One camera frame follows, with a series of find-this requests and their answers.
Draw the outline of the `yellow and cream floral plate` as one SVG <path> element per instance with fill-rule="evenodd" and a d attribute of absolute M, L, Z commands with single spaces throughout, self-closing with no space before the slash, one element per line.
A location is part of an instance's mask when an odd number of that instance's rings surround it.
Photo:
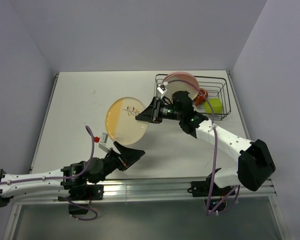
<path fill-rule="evenodd" d="M 146 133 L 148 123 L 136 120 L 145 110 L 145 105 L 134 97 L 116 100 L 105 116 L 105 130 L 108 136 L 123 146 L 138 142 Z"/>

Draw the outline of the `pink and cream floral plate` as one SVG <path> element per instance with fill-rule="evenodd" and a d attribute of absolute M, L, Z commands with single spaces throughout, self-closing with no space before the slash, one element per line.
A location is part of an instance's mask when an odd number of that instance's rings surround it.
<path fill-rule="evenodd" d="M 194 100 L 198 95 L 197 89 L 200 88 L 198 80 L 187 75 L 174 75 L 163 79 L 162 82 L 168 83 L 165 97 L 170 100 L 172 100 L 172 95 L 178 91 L 187 91 L 190 99 Z"/>

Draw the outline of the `pink plastic plate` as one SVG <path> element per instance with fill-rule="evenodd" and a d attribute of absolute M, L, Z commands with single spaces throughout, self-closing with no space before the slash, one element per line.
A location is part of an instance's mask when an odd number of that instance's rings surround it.
<path fill-rule="evenodd" d="M 172 72 L 172 73 L 168 74 L 164 79 L 170 78 L 171 76 L 175 76 L 175 75 L 184 75 L 184 76 L 189 76 L 189 77 L 195 78 L 192 74 L 190 74 L 188 72 L 176 71 L 176 72 Z"/>

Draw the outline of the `orange and black cup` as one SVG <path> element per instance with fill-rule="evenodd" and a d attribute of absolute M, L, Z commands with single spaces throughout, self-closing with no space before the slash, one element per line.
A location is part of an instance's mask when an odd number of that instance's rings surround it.
<path fill-rule="evenodd" d="M 199 90 L 200 93 L 198 93 L 196 98 L 193 100 L 196 107 L 198 107 L 201 104 L 204 104 L 209 96 L 208 92 L 204 88 L 200 88 Z"/>

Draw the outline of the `black wire dish rack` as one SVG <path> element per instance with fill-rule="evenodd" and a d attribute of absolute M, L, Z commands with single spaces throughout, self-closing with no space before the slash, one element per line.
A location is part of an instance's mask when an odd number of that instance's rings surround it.
<path fill-rule="evenodd" d="M 155 88 L 154 88 L 154 96 L 159 97 L 160 93 L 157 91 L 158 84 L 163 82 L 163 79 L 168 74 L 157 74 L 155 76 Z M 215 113 L 214 119 L 221 121 L 225 117 L 227 117 L 231 113 L 231 103 L 230 103 L 230 93 L 228 89 L 228 84 L 225 78 L 222 77 L 212 77 L 212 76 L 202 76 L 202 75 L 194 75 L 192 74 L 198 81 L 199 89 L 205 89 L 208 92 L 208 99 L 218 98 L 222 102 L 223 112 Z M 192 105 L 194 109 L 205 115 L 209 118 L 212 117 L 212 114 L 206 113 L 204 109 L 204 104 L 200 104 L 198 107 L 195 106 L 194 100 L 192 100 Z"/>

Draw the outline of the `white and green square bowl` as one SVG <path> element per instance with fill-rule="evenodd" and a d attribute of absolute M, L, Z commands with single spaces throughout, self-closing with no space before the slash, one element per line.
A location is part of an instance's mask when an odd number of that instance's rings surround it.
<path fill-rule="evenodd" d="M 204 110 L 207 114 L 221 114 L 223 112 L 223 104 L 219 98 L 210 98 L 203 104 Z"/>

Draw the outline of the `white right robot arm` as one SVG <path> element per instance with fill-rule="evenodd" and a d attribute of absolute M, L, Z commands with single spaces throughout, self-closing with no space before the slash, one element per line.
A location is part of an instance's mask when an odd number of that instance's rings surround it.
<path fill-rule="evenodd" d="M 219 194 L 223 188 L 238 185 L 255 192 L 276 171 L 264 141 L 241 138 L 216 125 L 194 109 L 187 91 L 175 92 L 170 104 L 163 98 L 154 97 L 135 119 L 153 124 L 160 124 L 164 119 L 176 120 L 186 134 L 214 145 L 234 159 L 235 167 L 220 168 L 207 177 L 206 189 L 212 195 Z"/>

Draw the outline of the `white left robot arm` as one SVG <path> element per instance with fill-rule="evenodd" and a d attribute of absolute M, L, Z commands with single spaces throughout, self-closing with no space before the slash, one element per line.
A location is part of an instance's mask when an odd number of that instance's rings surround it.
<path fill-rule="evenodd" d="M 106 153 L 103 158 L 91 156 L 88 161 L 44 173 L 17 175 L 0 169 L 0 208 L 7 206 L 11 199 L 48 194 L 82 200 L 88 193 L 88 184 L 105 181 L 115 170 L 126 171 L 145 155 L 143 150 L 116 141 L 113 145 L 108 148 L 105 143 L 99 143 L 98 147 Z"/>

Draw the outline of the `aluminium extrusion rail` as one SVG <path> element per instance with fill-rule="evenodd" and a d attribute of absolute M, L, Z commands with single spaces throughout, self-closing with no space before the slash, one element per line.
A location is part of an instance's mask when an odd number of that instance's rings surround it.
<path fill-rule="evenodd" d="M 173 201 L 173 200 L 195 200 L 187 189 L 193 181 L 203 181 L 205 177 L 178 177 L 178 178 L 146 178 L 146 179 L 123 179 L 106 180 L 97 185 L 103 185 L 102 200 L 92 202 L 114 203 L 114 202 L 148 202 L 148 201 Z M 24 196 L 13 198 L 10 203 L 13 205 L 42 205 L 42 204 L 64 204 L 65 201 L 58 201 L 61 191 L 53 193 L 46 191 L 46 195 Z M 241 185 L 238 197 L 273 197 L 276 196 L 271 179 L 257 190 L 250 191 Z"/>

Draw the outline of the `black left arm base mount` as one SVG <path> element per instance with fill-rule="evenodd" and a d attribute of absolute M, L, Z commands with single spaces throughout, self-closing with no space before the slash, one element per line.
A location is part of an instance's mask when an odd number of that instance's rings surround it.
<path fill-rule="evenodd" d="M 68 203 L 68 213 L 70 215 L 79 216 L 86 215 L 91 207 L 92 201 L 101 201 L 104 195 L 104 186 L 102 184 L 88 184 L 82 190 L 70 193 L 68 197 L 57 197 L 58 202 Z M 78 206 L 70 203 L 76 201 L 86 201 L 86 203 L 78 203 Z"/>

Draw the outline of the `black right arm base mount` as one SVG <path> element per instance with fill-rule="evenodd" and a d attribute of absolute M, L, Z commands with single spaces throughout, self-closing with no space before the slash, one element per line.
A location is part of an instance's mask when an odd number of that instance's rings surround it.
<path fill-rule="evenodd" d="M 213 185 L 212 189 L 212 197 L 216 197 L 210 200 L 208 209 L 211 211 L 223 197 L 226 196 L 228 192 L 230 192 L 233 188 L 231 186 L 227 186 L 224 188 L 219 188 L 216 184 Z M 190 183 L 190 188 L 187 189 L 189 194 L 192 194 L 192 197 L 204 197 L 205 204 L 208 203 L 208 195 L 210 190 L 210 184 L 207 181 L 192 181 Z"/>

